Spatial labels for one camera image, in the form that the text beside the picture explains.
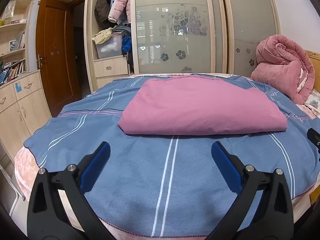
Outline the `pink and white hooded jacket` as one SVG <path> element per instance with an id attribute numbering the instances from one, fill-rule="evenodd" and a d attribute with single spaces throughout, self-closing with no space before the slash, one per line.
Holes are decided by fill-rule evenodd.
<path id="1" fill-rule="evenodd" d="M 257 88 L 221 79 L 149 79 L 124 109 L 119 127 L 131 135 L 229 135 L 281 132 L 287 119 Z"/>

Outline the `pink floral bed cover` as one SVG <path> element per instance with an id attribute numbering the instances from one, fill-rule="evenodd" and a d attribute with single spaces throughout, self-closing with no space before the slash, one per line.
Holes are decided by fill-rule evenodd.
<path id="1" fill-rule="evenodd" d="M 118 238 L 206 237 L 235 200 L 211 156 L 220 141 L 225 149 L 260 171 L 284 171 L 293 218 L 310 207 L 309 194 L 319 185 L 319 154 L 307 139 L 319 118 L 276 89 L 240 76 L 225 81 L 257 88 L 287 118 L 277 133 L 209 137 L 129 136 L 118 126 L 123 110 L 150 79 L 117 79 L 86 98 L 66 105 L 28 138 L 15 157 L 15 176 L 30 197 L 40 168 L 64 170 L 91 154 L 103 142 L 111 156 L 86 199 L 102 223 Z"/>

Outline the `wooden headboard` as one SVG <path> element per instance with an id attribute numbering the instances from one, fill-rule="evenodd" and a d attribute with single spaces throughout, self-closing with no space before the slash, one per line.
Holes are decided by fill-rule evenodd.
<path id="1" fill-rule="evenodd" d="M 320 93 L 320 54 L 313 51 L 306 51 L 315 70 L 315 84 L 314 89 Z"/>

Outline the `rolled pink quilt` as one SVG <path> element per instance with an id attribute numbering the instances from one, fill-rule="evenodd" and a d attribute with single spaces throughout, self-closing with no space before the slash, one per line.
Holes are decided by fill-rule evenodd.
<path id="1" fill-rule="evenodd" d="M 306 51 L 294 40 L 272 35 L 256 48 L 251 79 L 272 86 L 295 104 L 304 104 L 315 84 L 315 70 Z"/>

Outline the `blue plaid bed sheet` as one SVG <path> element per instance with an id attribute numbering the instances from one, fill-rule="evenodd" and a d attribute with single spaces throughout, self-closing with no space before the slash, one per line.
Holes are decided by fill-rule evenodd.
<path id="1" fill-rule="evenodd" d="M 98 217 L 133 235 L 197 237 L 236 198 L 212 159 L 214 142 L 259 171 L 280 168 L 294 199 L 318 180 L 310 128 L 319 118 L 244 77 L 138 76 L 65 105 L 24 147 L 56 172 L 108 142 L 111 156 L 86 193 Z"/>

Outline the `frosted glass wardrobe door right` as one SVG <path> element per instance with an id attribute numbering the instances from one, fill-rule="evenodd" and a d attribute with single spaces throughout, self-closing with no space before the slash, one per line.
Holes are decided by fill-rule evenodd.
<path id="1" fill-rule="evenodd" d="M 249 77 L 257 66 L 258 44 L 280 33 L 274 0 L 224 0 L 228 34 L 228 72 Z"/>

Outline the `row of books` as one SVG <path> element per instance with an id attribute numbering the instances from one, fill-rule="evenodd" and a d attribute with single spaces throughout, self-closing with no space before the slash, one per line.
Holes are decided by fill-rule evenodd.
<path id="1" fill-rule="evenodd" d="M 25 72 L 25 59 L 11 61 L 8 63 L 1 62 L 1 86 L 11 80 L 16 79 L 20 74 Z"/>

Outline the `brown wooden door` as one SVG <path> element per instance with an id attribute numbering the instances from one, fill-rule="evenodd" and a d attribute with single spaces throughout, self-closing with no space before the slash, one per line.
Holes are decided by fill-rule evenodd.
<path id="1" fill-rule="evenodd" d="M 36 25 L 36 56 L 50 113 L 81 99 L 76 72 L 73 21 L 68 4 L 40 0 Z"/>

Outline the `wardrobe wooden drawer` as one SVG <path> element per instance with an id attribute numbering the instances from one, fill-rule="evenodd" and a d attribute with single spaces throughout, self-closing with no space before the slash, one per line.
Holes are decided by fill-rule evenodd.
<path id="1" fill-rule="evenodd" d="M 95 77 L 127 75 L 127 59 L 124 56 L 110 57 L 94 61 Z"/>

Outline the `frosted glass wardrobe door left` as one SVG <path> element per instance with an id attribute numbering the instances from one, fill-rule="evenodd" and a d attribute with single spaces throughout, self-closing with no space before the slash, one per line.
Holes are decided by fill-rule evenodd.
<path id="1" fill-rule="evenodd" d="M 140 74 L 210 73 L 209 0 L 134 0 Z"/>

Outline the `translucent plastic storage box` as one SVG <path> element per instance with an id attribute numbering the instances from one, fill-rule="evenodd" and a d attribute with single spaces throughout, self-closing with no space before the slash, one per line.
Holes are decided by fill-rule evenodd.
<path id="1" fill-rule="evenodd" d="M 122 35 L 121 34 L 111 36 L 104 43 L 96 45 L 99 59 L 120 56 L 122 54 L 121 48 L 122 48 Z"/>

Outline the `cream crumpled cloth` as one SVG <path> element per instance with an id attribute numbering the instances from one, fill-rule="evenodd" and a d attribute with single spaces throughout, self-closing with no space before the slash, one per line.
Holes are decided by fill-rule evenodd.
<path id="1" fill-rule="evenodd" d="M 104 42 L 108 41 L 113 35 L 113 28 L 108 28 L 99 31 L 99 33 L 95 34 L 94 37 L 92 38 L 92 41 L 96 45 L 103 44 Z"/>

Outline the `blue garment in wardrobe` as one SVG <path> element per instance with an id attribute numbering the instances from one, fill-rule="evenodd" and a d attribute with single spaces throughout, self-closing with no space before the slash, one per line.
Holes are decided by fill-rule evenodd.
<path id="1" fill-rule="evenodd" d="M 124 35 L 121 44 L 122 54 L 127 54 L 132 49 L 132 39 L 131 36 Z"/>

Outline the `dark brown hanging coat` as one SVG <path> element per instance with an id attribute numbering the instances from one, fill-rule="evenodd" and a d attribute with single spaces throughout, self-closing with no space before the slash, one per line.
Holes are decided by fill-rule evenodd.
<path id="1" fill-rule="evenodd" d="M 95 4 L 95 19 L 101 29 L 114 27 L 116 24 L 108 20 L 108 15 L 111 10 L 111 0 L 97 0 Z"/>

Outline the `pink puffer jacket hanging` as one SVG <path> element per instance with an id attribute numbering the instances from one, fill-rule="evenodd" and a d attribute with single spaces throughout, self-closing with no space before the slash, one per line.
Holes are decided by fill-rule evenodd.
<path id="1" fill-rule="evenodd" d="M 131 23 L 131 0 L 114 0 L 108 15 L 108 20 L 116 23 L 124 11 L 126 12 L 127 22 Z"/>

